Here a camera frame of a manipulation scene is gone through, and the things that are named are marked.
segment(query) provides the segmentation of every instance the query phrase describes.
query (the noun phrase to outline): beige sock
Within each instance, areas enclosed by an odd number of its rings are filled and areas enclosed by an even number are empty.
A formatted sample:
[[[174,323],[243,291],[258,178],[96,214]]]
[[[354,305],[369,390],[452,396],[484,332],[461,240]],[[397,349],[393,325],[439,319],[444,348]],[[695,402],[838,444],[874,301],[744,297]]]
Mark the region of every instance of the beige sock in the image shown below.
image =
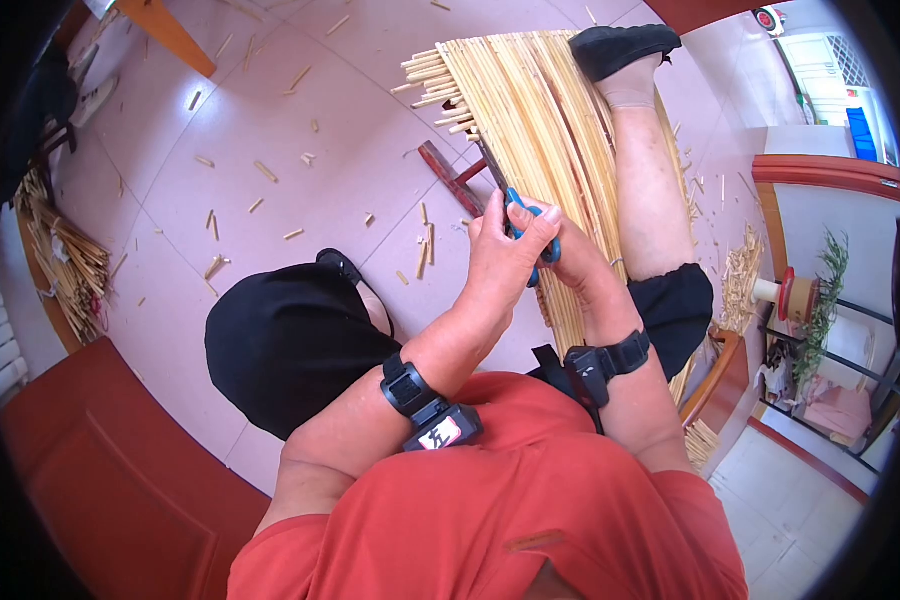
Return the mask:
[[[393,335],[394,332],[391,331],[390,319],[387,317],[387,309],[384,308],[383,300],[372,292],[369,285],[362,281],[357,284],[357,291],[360,293],[360,300],[363,301],[367,314],[370,315],[370,322],[373,327],[386,335]]]
[[[657,52],[636,59],[613,75],[597,82],[597,90],[612,109],[654,107],[654,72],[663,60]]]

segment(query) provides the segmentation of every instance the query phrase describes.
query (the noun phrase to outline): white cabinet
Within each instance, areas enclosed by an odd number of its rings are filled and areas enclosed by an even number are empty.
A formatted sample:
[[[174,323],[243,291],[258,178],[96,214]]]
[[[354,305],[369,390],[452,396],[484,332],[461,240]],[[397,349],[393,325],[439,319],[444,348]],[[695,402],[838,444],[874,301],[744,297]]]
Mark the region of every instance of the white cabinet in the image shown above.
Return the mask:
[[[816,119],[827,125],[846,127],[847,82],[837,59],[834,33],[783,35],[778,41],[796,78],[800,92],[810,99]]]

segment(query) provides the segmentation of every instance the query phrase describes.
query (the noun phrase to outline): label sticker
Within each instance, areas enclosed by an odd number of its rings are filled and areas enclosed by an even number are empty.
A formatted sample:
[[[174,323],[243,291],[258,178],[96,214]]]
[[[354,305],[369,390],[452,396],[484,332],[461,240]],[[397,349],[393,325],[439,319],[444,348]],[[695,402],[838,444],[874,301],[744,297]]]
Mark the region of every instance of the label sticker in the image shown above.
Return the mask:
[[[417,438],[417,441],[420,442],[423,450],[440,450],[452,444],[463,434],[464,432],[457,426],[453,416],[447,416],[425,435]]]

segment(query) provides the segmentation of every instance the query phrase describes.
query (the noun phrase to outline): red baseboard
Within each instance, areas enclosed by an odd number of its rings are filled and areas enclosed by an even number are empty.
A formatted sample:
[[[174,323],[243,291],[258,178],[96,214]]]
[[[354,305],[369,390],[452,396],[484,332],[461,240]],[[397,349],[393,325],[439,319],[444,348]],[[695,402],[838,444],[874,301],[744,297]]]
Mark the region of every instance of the red baseboard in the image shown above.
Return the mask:
[[[754,416],[748,418],[746,420],[746,424],[750,427],[753,427],[763,435],[767,436],[784,449],[789,450],[793,456],[812,467],[813,470],[818,474],[823,475],[833,483],[837,484],[837,487],[849,494],[851,498],[853,498],[860,504],[867,504],[867,500],[870,499],[867,493],[860,487],[853,485],[850,479],[841,475],[836,471],[836,469],[834,469],[826,462],[820,460],[813,454],[796,445],[790,439],[783,437],[783,435],[780,434],[779,431],[773,429],[768,424],[762,422]]]

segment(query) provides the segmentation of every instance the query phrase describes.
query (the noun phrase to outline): bundle of reeds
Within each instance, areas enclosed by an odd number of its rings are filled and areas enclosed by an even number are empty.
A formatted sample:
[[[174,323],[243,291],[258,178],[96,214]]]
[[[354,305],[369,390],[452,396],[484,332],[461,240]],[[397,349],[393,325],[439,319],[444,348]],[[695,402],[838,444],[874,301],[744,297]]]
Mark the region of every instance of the bundle of reeds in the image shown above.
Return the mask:
[[[392,91],[422,87],[414,108],[449,102],[435,125],[479,138],[512,186],[559,205],[626,280],[627,266],[617,260],[611,112],[570,54],[567,41],[576,33],[529,31],[438,43],[402,63],[408,83]],[[677,143],[659,95],[656,111],[685,197]],[[540,273],[537,300],[561,356],[584,342],[576,297],[549,270]],[[672,380],[674,402],[683,396],[689,366]]]
[[[34,255],[50,282],[50,290],[44,293],[53,295],[60,303],[77,339],[84,344],[93,342],[101,333],[97,313],[108,283],[110,252],[48,206],[47,193],[36,170],[24,177],[14,205],[33,219],[27,228],[33,235]],[[62,243],[63,253],[69,260],[61,260],[54,253],[55,237]]]
[[[720,315],[720,329],[743,335],[756,315],[753,299],[754,284],[760,271],[763,256],[763,240],[754,231],[754,226],[746,224],[744,245],[726,254],[726,268],[723,271],[723,312]]]
[[[687,447],[687,456],[690,457],[690,465],[699,473],[720,448],[720,438],[699,419],[687,427],[684,433],[683,441]]]

